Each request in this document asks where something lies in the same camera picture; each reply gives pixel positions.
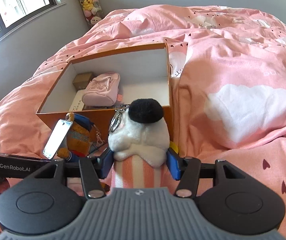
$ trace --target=pink bag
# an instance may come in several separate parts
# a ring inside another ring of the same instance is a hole
[[[82,101],[86,106],[112,106],[116,102],[120,75],[104,73],[92,79],[84,91]]]

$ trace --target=dark red heart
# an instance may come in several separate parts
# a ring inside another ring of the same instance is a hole
[[[282,182],[282,194],[286,194],[286,185],[285,185],[285,182],[283,181]]]
[[[266,168],[270,168],[270,164],[264,159],[263,160],[263,170],[266,170]]]

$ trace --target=pink blanket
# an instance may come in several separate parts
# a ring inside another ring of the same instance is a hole
[[[253,9],[161,5],[111,12],[0,101],[0,151],[42,156],[50,129],[35,113],[71,59],[153,42],[169,47],[180,154],[226,159],[286,204],[286,25]],[[177,184],[166,170],[163,181],[171,191]],[[208,187],[202,181],[199,193]],[[286,216],[279,231],[286,237]]]

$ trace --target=black pom-pom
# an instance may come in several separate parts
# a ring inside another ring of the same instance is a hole
[[[163,115],[163,108],[155,99],[136,99],[129,106],[129,117],[134,122],[154,123]]]

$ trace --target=orange box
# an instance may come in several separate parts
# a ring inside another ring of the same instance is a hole
[[[72,84],[80,73],[93,72],[94,76],[106,72],[120,74],[119,94],[123,104],[130,104],[138,98],[154,98],[163,107],[170,139],[173,140],[171,68],[168,48],[164,43],[147,44],[114,49],[70,61],[44,98],[37,116],[51,129],[59,119],[65,119],[76,89]],[[108,128],[114,109],[75,111],[88,117],[99,128],[102,139],[107,141]],[[95,129],[91,140],[96,140]]]

